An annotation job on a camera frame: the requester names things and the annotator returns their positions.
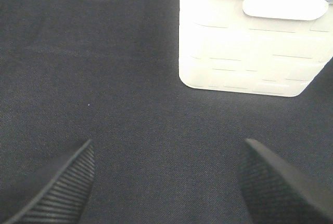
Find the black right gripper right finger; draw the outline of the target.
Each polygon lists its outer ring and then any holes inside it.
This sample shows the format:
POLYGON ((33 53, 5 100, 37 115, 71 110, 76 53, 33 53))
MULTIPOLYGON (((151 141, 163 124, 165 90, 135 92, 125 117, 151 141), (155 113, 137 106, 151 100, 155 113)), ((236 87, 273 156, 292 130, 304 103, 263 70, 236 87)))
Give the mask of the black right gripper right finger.
POLYGON ((332 190, 257 140, 244 142, 238 184, 253 223, 332 223, 332 190))

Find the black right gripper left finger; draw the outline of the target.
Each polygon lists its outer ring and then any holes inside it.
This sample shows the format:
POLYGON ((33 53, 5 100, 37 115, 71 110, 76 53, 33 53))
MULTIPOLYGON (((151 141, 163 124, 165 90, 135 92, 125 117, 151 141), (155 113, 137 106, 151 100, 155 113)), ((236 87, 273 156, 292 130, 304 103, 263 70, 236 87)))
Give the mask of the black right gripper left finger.
POLYGON ((95 178, 92 140, 2 191, 3 223, 79 223, 95 178))

